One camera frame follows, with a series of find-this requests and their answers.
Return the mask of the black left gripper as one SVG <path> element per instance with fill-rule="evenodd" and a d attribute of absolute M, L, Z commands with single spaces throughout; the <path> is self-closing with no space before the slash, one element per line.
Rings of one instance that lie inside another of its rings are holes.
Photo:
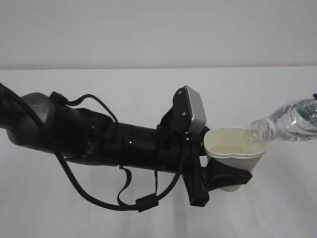
<path fill-rule="evenodd" d="M 201 166 L 200 157 L 206 155 L 202 151 L 203 136 L 208 131 L 210 129 L 205 126 L 199 135 L 186 132 L 180 136 L 175 175 L 167 188 L 156 196 L 156 200 L 165 198 L 180 178 L 191 206 L 205 206 L 210 199 L 207 191 L 237 191 L 251 180 L 253 176 L 249 171 L 226 165 L 213 157 L 208 159 L 205 167 Z"/>

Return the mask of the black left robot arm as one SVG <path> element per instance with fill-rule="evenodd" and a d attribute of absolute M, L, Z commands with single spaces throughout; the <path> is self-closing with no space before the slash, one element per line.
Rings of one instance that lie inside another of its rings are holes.
<path fill-rule="evenodd" d="M 200 95 L 188 86 L 179 88 L 172 107 L 156 128 L 120 123 L 112 111 L 106 114 L 81 108 L 88 98 L 74 101 L 57 92 L 49 96 L 30 93 L 18 96 L 0 87 L 0 126 L 9 140 L 21 147 L 54 154 L 75 190 L 87 201 L 114 211 L 142 212 L 158 206 L 183 179 L 192 206 L 203 207 L 209 192 L 230 185 L 246 184 L 252 174 L 215 159 L 203 167 L 204 138 L 209 131 Z M 174 178 L 161 193 L 154 192 L 126 204 L 100 201 L 79 184 L 68 163 L 88 166 L 114 166 L 132 179 L 131 167 L 155 173 L 173 173 Z"/>

